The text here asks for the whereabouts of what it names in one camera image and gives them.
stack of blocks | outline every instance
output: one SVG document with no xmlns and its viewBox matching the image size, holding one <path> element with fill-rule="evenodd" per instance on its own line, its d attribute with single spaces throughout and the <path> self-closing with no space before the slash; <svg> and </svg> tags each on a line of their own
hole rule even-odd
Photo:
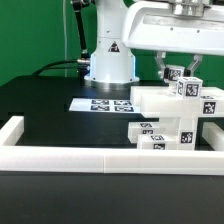
<svg viewBox="0 0 224 224">
<path fill-rule="evenodd" d="M 179 77 L 175 95 L 168 87 L 141 88 L 132 87 L 132 104 L 140 106 L 145 118 L 159 122 L 150 123 L 151 132 L 143 129 L 149 123 L 129 124 L 128 137 L 138 149 L 194 150 L 198 117 L 224 116 L 224 91 L 202 87 L 198 78 Z"/>
</svg>

black cable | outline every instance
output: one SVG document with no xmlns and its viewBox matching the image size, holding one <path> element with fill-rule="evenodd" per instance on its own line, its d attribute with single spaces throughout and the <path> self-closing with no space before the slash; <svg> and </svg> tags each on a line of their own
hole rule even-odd
<svg viewBox="0 0 224 224">
<path fill-rule="evenodd" d="M 64 61 L 57 61 L 57 62 L 53 62 L 50 64 L 45 65 L 44 67 L 38 69 L 37 71 L 35 71 L 32 76 L 38 76 L 41 72 L 43 72 L 44 70 L 48 70 L 51 69 L 51 67 L 56 66 L 56 65 L 62 65 L 62 64 L 72 64 L 72 63 L 77 63 L 76 59 L 73 60 L 64 60 Z"/>
<path fill-rule="evenodd" d="M 80 40 L 80 45 L 81 45 L 81 57 L 82 58 L 89 58 L 89 53 L 87 51 L 87 46 L 86 46 L 86 38 L 85 38 L 85 32 L 83 28 L 83 22 L 82 22 L 82 15 L 80 11 L 75 12 L 76 20 L 77 20 L 77 25 L 78 25 L 78 31 L 79 31 L 79 40 Z"/>
<path fill-rule="evenodd" d="M 76 66 L 69 66 L 69 67 L 49 67 L 49 68 L 44 68 L 44 69 L 42 69 L 42 71 L 41 72 L 44 72 L 44 71 L 46 71 L 46 70 L 57 70 L 57 69 L 77 69 L 77 67 Z"/>
</svg>

green wall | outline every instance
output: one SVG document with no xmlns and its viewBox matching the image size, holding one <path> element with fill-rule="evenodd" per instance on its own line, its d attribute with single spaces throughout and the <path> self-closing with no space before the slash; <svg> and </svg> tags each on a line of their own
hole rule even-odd
<svg viewBox="0 0 224 224">
<path fill-rule="evenodd" d="M 30 75 L 41 66 L 64 59 L 63 0 L 5 0 L 0 1 L 0 85 L 20 75 Z M 90 52 L 96 46 L 96 8 L 83 10 L 83 20 Z M 80 55 L 74 12 L 67 1 L 69 58 Z M 154 53 L 133 50 L 137 57 L 137 75 L 144 80 L 157 77 Z M 166 63 L 187 66 L 190 55 L 168 54 Z M 224 57 L 205 56 L 196 72 L 209 86 L 224 88 Z M 49 71 L 45 75 L 64 72 Z M 75 71 L 69 76 L 76 76 Z"/>
</svg>

black table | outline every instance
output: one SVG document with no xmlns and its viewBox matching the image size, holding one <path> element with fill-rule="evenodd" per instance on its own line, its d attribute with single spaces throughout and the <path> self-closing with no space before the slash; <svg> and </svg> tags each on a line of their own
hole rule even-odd
<svg viewBox="0 0 224 224">
<path fill-rule="evenodd" d="M 17 77 L 0 88 L 0 125 L 24 115 L 18 145 L 135 148 L 127 127 L 146 121 L 140 114 L 68 111 L 74 97 L 129 94 L 84 87 L 75 78 Z M 216 176 L 0 172 L 0 223 L 221 224 L 223 189 L 224 178 Z"/>
</svg>

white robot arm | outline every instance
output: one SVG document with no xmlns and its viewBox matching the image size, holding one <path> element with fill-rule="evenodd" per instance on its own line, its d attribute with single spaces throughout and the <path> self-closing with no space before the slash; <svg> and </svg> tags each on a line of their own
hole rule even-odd
<svg viewBox="0 0 224 224">
<path fill-rule="evenodd" d="M 223 37 L 224 9 L 207 0 L 139 1 L 129 8 L 123 30 L 125 46 L 158 51 L 161 78 L 166 68 L 193 76 L 203 54 L 224 55 Z M 187 69 L 169 67 L 163 63 L 166 52 L 195 56 Z"/>
<path fill-rule="evenodd" d="M 72 0 L 75 10 L 91 2 Z M 123 0 L 95 0 L 94 3 L 97 8 L 97 48 L 91 55 L 90 73 L 84 77 L 85 83 L 103 88 L 126 88 L 139 81 L 135 76 L 135 57 L 121 41 L 127 7 Z"/>
</svg>

